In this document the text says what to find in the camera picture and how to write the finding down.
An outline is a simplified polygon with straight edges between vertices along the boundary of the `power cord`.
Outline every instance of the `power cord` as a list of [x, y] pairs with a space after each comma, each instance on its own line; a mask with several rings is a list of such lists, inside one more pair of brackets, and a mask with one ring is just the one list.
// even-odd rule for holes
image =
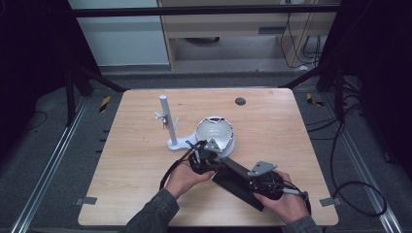
[[32, 126], [32, 127], [29, 127], [29, 128], [24, 128], [24, 130], [31, 130], [31, 129], [38, 128], [38, 127], [40, 127], [42, 124], [44, 124], [44, 123], [46, 122], [46, 120], [48, 119], [48, 114], [46, 114], [46, 113], [43, 112], [43, 111], [36, 111], [35, 113], [36, 113], [36, 114], [42, 114], [42, 115], [45, 116], [45, 118], [43, 119], [42, 122], [38, 123], [37, 125]]
[[[346, 96], [346, 97], [344, 98], [344, 100], [346, 100], [346, 99], [348, 99], [348, 98], [350, 98], [350, 97], [358, 97], [358, 96], [357, 96], [357, 95], [348, 95], [348, 96]], [[352, 111], [360, 110], [360, 109], [361, 109], [361, 108], [360, 108], [360, 105], [359, 105], [359, 104], [354, 104], [353, 106], [351, 106], [350, 108], [348, 108], [348, 109], [345, 110], [344, 116], [347, 115], [347, 114], [350, 114]], [[338, 120], [337, 118], [334, 118], [334, 117], [333, 117], [333, 118], [329, 118], [329, 119], [320, 120], [320, 121], [315, 122], [315, 123], [309, 123], [309, 124], [306, 124], [306, 125], [313, 125], [313, 124], [317, 124], [317, 123], [329, 121], [329, 122], [328, 122], [327, 124], [325, 124], [325, 125], [322, 125], [322, 126], [320, 126], [320, 127], [318, 127], [318, 128], [312, 129], [312, 130], [308, 130], [308, 132], [314, 132], [314, 131], [317, 131], [317, 130], [321, 130], [321, 129], [327, 128], [328, 126], [332, 125], [332, 124], [333, 124], [334, 122], [336, 122], [337, 120]], [[334, 138], [333, 138], [333, 144], [332, 144], [332, 149], [331, 149], [331, 153], [330, 153], [329, 170], [330, 170], [331, 180], [332, 180], [333, 186], [334, 186], [334, 188], [335, 188], [335, 190], [333, 191], [333, 193], [332, 193], [332, 195], [331, 195], [331, 198], [332, 198], [332, 199], [335, 199], [335, 198], [339, 195], [339, 197], [340, 197], [346, 204], [348, 204], [352, 209], [354, 209], [356, 212], [358, 212], [358, 213], [360, 213], [360, 214], [362, 214], [362, 215], [364, 215], [364, 216], [371, 216], [371, 217], [381, 216], [381, 215], [383, 215], [383, 214], [385, 213], [385, 211], [388, 209], [388, 203], [387, 203], [387, 200], [385, 199], [383, 193], [382, 193], [379, 189], [377, 189], [375, 186], [373, 186], [373, 185], [371, 185], [371, 184], [369, 184], [369, 183], [364, 183], [364, 182], [360, 182], [360, 181], [349, 181], [349, 182], [345, 182], [345, 183], [343, 183], [343, 184], [341, 184], [341, 185], [337, 185], [337, 183], [336, 183], [336, 179], [335, 179], [334, 171], [333, 171], [333, 157], [334, 157], [334, 151], [335, 151], [335, 149], [336, 149], [337, 139], [338, 139], [339, 135], [342, 134], [342, 132], [343, 132], [343, 130], [344, 130], [344, 127], [345, 127], [345, 121], [343, 120], [343, 121], [341, 121], [341, 122], [339, 123], [338, 129], [337, 129], [337, 131], [336, 131], [336, 133], [335, 133], [335, 136], [334, 136]], [[367, 187], [369, 187], [370, 189], [372, 189], [374, 192], [376, 192], [376, 193], [382, 198], [382, 201], [383, 201], [382, 210], [381, 210], [380, 212], [378, 212], [378, 213], [371, 213], [371, 212], [367, 212], [367, 211], [365, 211], [365, 210], [362, 210], [361, 208], [358, 208], [356, 205], [354, 205], [353, 203], [351, 203], [351, 202], [340, 192], [344, 187], [347, 187], [347, 186], [350, 186], [350, 185], [367, 186]]]

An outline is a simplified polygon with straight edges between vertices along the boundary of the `wooden table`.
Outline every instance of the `wooden table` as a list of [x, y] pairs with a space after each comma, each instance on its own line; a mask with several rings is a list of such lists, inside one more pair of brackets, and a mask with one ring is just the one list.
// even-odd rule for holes
[[[251, 169], [259, 160], [288, 172], [309, 192], [312, 215], [319, 225], [334, 225], [333, 206], [319, 200], [330, 196], [293, 93], [283, 88], [135, 89], [122, 97], [108, 140], [83, 204], [81, 225], [126, 225], [157, 193], [166, 170], [186, 151], [167, 147], [169, 132], [155, 119], [162, 113], [159, 96], [166, 95], [177, 136], [186, 137], [205, 117], [225, 117], [233, 126], [236, 145], [230, 158]], [[239, 106], [235, 99], [246, 99]], [[212, 181], [196, 185], [178, 200], [172, 226], [270, 226], [284, 223], [259, 212]]]

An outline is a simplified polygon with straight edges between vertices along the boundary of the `white cabinet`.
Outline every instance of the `white cabinet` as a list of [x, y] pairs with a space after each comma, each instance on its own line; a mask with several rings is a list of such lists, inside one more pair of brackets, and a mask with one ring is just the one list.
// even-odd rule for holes
[[[69, 0], [72, 9], [157, 7], [155, 0]], [[100, 67], [169, 65], [160, 17], [80, 17]]]

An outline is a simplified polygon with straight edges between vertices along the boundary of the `black cable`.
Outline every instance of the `black cable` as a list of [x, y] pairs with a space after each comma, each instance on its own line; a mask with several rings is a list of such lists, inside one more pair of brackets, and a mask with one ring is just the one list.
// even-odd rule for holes
[[[358, 106], [359, 106], [359, 104], [354, 104], [353, 106], [349, 107], [348, 109], [346, 109], [346, 110], [344, 111], [344, 115], [350, 114], [351, 111], [357, 110], [357, 107], [358, 107]], [[325, 124], [325, 125], [322, 125], [322, 126], [320, 126], [320, 127], [318, 127], [318, 128], [309, 129], [309, 130], [307, 130], [307, 132], [310, 133], [310, 132], [315, 132], [315, 131], [318, 131], [318, 130], [327, 128], [328, 126], [330, 126], [330, 125], [332, 125], [333, 123], [335, 123], [336, 121], [338, 121], [338, 118], [333, 117], [333, 118], [329, 118], [329, 119], [323, 119], [323, 120], [321, 120], [321, 121], [318, 121], [318, 122], [315, 122], [315, 123], [308, 123], [308, 124], [305, 124], [305, 125], [318, 124], [318, 123], [325, 122], [325, 121], [328, 121], [328, 120], [332, 120], [332, 121], [329, 122], [329, 123], [327, 123], [327, 124]]]
[[[374, 186], [372, 186], [368, 183], [363, 183], [363, 182], [359, 182], [359, 181], [346, 182], [346, 183], [341, 184], [340, 186], [337, 186], [337, 184], [336, 184], [336, 180], [335, 180], [334, 173], [333, 173], [333, 156], [334, 156], [334, 151], [335, 151], [335, 148], [336, 148], [337, 138], [339, 136], [339, 131], [341, 130], [341, 128], [344, 124], [345, 124], [345, 121], [342, 121], [339, 124], [338, 130], [336, 132], [335, 139], [333, 141], [332, 150], [331, 150], [331, 153], [330, 153], [330, 161], [329, 161], [330, 176], [331, 176], [333, 186], [335, 187], [335, 191], [332, 194], [332, 198], [334, 199], [336, 197], [336, 195], [339, 195], [342, 198], [342, 200], [344, 200], [350, 207], [352, 207], [355, 211], [357, 211], [358, 213], [360, 213], [362, 215], [365, 215], [365, 216], [381, 216], [387, 210], [388, 204], [387, 204], [387, 201], [386, 201], [384, 195], [382, 194], [382, 192], [380, 192], [376, 187], [374, 187]], [[373, 189], [374, 191], [376, 191], [381, 196], [381, 198], [384, 202], [384, 207], [382, 208], [382, 211], [380, 211], [379, 213], [369, 213], [369, 212], [366, 212], [364, 210], [361, 210], [360, 208], [356, 207], [354, 204], [349, 202], [348, 199], [342, 193], [339, 193], [339, 191], [343, 187], [345, 187], [347, 185], [350, 185], [350, 184], [365, 185], [365, 186], [368, 186], [369, 188]]]
[[285, 51], [283, 50], [283, 38], [284, 38], [285, 32], [286, 32], [287, 30], [289, 30], [289, 34], [290, 34], [291, 40], [292, 40], [294, 55], [296, 56], [297, 60], [298, 60], [301, 64], [298, 65], [298, 66], [291, 66], [291, 65], [289, 64], [289, 62], [288, 62], [287, 59], [286, 59], [286, 63], [287, 63], [287, 65], [289, 66], [289, 68], [298, 68], [298, 67], [300, 67], [301, 65], [310, 64], [310, 62], [305, 62], [305, 61], [300, 60], [300, 58], [299, 58], [299, 56], [298, 56], [298, 54], [297, 54], [296, 45], [294, 44], [294, 40], [293, 40], [293, 36], [292, 36], [292, 32], [291, 32], [291, 24], [290, 24], [290, 21], [291, 21], [291, 13], [288, 13], [288, 19], [287, 19], [287, 21], [286, 21], [285, 30], [284, 30], [284, 32], [282, 33], [282, 36], [281, 36], [281, 42], [280, 42], [280, 43], [281, 43], [281, 50], [282, 50], [282, 53], [283, 53], [283, 55], [284, 55], [284, 57], [285, 57], [285, 59], [286, 59], [287, 57], [286, 57]]
[[36, 114], [43, 114], [43, 115], [45, 116], [45, 118], [43, 119], [42, 122], [38, 123], [37, 125], [32, 126], [32, 127], [29, 127], [29, 128], [24, 128], [24, 130], [31, 130], [31, 129], [38, 128], [38, 127], [40, 127], [42, 124], [44, 124], [44, 123], [46, 122], [46, 120], [48, 119], [48, 114], [46, 114], [46, 113], [43, 112], [43, 111], [36, 111], [35, 113], [36, 113]]
[[167, 169], [167, 172], [164, 174], [163, 178], [160, 181], [160, 187], [159, 190], [161, 190], [162, 188], [164, 188], [164, 184], [167, 181], [167, 178], [169, 178], [170, 174], [173, 172], [173, 170], [175, 170], [175, 168], [177, 168], [183, 161], [185, 161], [185, 158], [191, 154], [194, 150], [196, 150], [196, 146], [200, 145], [204, 143], [204, 141], [198, 141], [196, 144], [192, 145], [190, 144], [190, 149], [188, 149], [188, 151], [178, 160], [176, 160], [172, 166], [169, 167], [169, 169]]

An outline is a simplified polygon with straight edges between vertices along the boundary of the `metal frame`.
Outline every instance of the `metal frame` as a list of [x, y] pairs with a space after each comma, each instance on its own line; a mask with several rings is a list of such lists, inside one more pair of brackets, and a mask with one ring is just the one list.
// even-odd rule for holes
[[[52, 12], [51, 15], [68, 17], [142, 17], [142, 16], [176, 16], [176, 15], [222, 15], [222, 14], [279, 14], [279, 13], [327, 13], [338, 12], [340, 4], [316, 5], [266, 5], [266, 6], [208, 6], [208, 7], [167, 7], [167, 8], [127, 8], [127, 9], [87, 9], [63, 12]], [[57, 144], [48, 165], [38, 180], [24, 209], [12, 226], [12, 233], [27, 231], [31, 220], [36, 214], [43, 197], [58, 168], [61, 158], [84, 113], [88, 97], [82, 97], [73, 122], [68, 125]]]

